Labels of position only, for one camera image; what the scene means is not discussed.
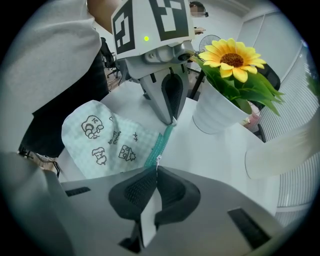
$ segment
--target white table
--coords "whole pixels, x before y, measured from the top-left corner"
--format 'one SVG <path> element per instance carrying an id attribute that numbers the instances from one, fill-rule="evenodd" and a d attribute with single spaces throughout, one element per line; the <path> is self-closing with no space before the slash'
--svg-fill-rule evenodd
<path id="1" fill-rule="evenodd" d="M 143 97 L 141 86 L 125 82 L 102 101 L 111 111 L 144 127 L 163 133 L 166 125 L 155 115 Z M 247 197 L 276 214 L 280 177 L 249 179 L 245 168 L 247 149 L 263 142 L 249 130 L 235 124 L 223 132 L 208 135 L 194 124 L 192 116 L 197 102 L 187 98 L 178 124 L 173 129 L 162 154 L 160 165 L 215 179 L 231 185 Z M 67 150 L 58 158 L 67 181 L 85 177 L 74 164 Z"/>

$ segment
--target white pot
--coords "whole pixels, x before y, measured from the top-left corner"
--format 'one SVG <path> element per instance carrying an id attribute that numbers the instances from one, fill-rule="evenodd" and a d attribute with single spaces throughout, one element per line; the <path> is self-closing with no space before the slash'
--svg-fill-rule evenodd
<path id="1" fill-rule="evenodd" d="M 245 168 L 251 179 L 284 174 L 320 151 L 320 108 L 306 124 L 274 138 L 245 154 Z"/>
<path id="2" fill-rule="evenodd" d="M 215 134 L 241 122 L 248 116 L 205 79 L 193 113 L 193 121 L 202 132 Z"/>

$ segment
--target sunflower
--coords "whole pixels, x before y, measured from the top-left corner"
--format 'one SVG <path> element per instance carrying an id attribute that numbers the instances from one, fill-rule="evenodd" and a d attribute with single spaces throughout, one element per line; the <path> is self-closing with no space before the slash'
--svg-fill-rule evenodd
<path id="1" fill-rule="evenodd" d="M 248 80 L 249 71 L 257 73 L 258 68 L 264 69 L 266 62 L 260 59 L 260 54 L 256 53 L 255 48 L 246 47 L 243 42 L 236 42 L 233 38 L 228 41 L 220 39 L 212 41 L 212 45 L 205 47 L 208 51 L 200 53 L 199 57 L 206 62 L 205 66 L 212 68 L 220 67 L 222 78 L 233 76 L 244 83 Z"/>

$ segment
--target green trim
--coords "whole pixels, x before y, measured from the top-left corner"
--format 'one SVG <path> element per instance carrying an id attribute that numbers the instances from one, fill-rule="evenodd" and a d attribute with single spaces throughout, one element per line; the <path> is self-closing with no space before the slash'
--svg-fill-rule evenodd
<path id="1" fill-rule="evenodd" d="M 164 132 L 164 135 L 159 134 L 158 139 L 156 140 L 156 143 L 154 145 L 153 150 L 151 151 L 149 157 L 147 158 L 144 167 L 150 167 L 156 165 L 156 159 L 159 155 L 163 153 L 165 150 L 165 147 L 168 143 L 168 140 L 170 138 L 170 134 L 174 128 L 174 125 L 169 125 Z"/>

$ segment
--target white flower pot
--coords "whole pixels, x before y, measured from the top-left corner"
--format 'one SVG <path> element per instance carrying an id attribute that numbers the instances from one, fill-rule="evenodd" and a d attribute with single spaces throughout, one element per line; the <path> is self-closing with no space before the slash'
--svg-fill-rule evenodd
<path id="1" fill-rule="evenodd" d="M 205 79 L 196 110 L 193 113 L 193 121 L 202 132 L 218 133 L 248 116 Z"/>

